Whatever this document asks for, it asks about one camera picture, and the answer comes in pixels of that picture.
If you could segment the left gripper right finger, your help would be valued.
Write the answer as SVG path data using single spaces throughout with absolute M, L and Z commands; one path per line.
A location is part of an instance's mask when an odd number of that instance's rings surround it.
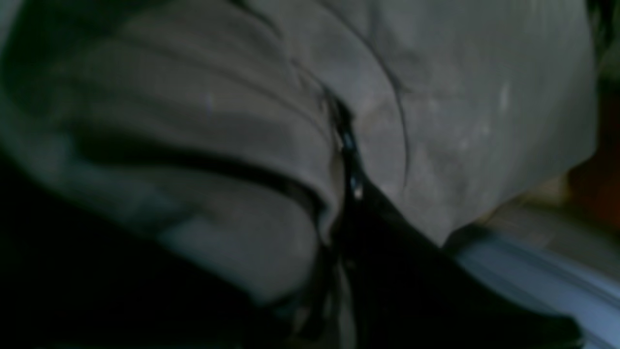
M 361 349 L 580 349 L 571 317 L 517 305 L 476 280 L 408 223 L 370 181 L 348 109 L 329 99 L 345 197 L 334 235 Z

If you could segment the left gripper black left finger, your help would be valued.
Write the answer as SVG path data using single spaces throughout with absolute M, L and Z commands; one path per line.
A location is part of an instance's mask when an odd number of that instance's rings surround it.
M 263 310 L 263 349 L 340 347 L 339 260 L 339 250 L 321 246 L 301 289 Z

